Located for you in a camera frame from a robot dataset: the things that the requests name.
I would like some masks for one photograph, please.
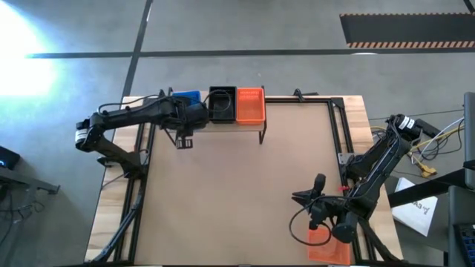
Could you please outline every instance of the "black mat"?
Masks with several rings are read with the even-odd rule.
[[[466,48],[475,45],[474,15],[341,14],[340,20],[351,48]]]

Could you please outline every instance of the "gray floor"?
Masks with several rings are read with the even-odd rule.
[[[144,0],[0,2],[1,24],[3,18],[15,23],[0,26],[8,40],[0,44],[7,51],[7,60],[0,62],[0,145],[22,155],[20,171],[62,186],[56,197],[41,196],[47,208],[27,221],[13,266],[82,262],[104,170],[96,154],[74,148],[74,125],[99,104],[119,101],[130,63],[16,56],[132,51],[144,5]],[[142,50],[345,48],[338,14],[358,12],[465,12],[465,6],[460,0],[156,0]],[[300,88],[363,95],[368,116],[381,118],[461,108],[463,93],[473,87],[474,62],[471,53],[150,58],[139,60],[131,95],[168,86],[205,90],[210,85],[265,85],[269,94]],[[461,116],[422,118],[443,128]],[[456,148],[456,137],[449,146]],[[460,168],[462,159],[459,152],[440,156],[431,165],[444,174]],[[406,161],[398,170],[417,173]],[[442,263],[440,251],[403,234],[399,238],[409,261]]]

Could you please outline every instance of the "brown cardboard surface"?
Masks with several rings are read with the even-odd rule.
[[[267,104],[267,123],[262,145],[255,132],[196,133],[179,151],[155,133],[135,264],[317,264],[288,224],[291,193],[317,173],[341,194],[327,105]],[[306,239],[307,227],[302,214],[293,229]]]

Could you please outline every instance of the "blue bin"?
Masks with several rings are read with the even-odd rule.
[[[186,97],[185,100],[187,101],[187,106],[195,105],[201,102],[201,94],[200,91],[186,91],[186,92],[173,92],[172,96],[184,96]]]

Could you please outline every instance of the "white paper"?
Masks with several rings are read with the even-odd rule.
[[[395,192],[409,188],[413,185],[414,184],[411,181],[401,177],[399,178]],[[391,211],[393,212],[394,219],[418,231],[420,234],[427,236],[436,205],[437,198],[428,197],[413,203],[391,208]]]

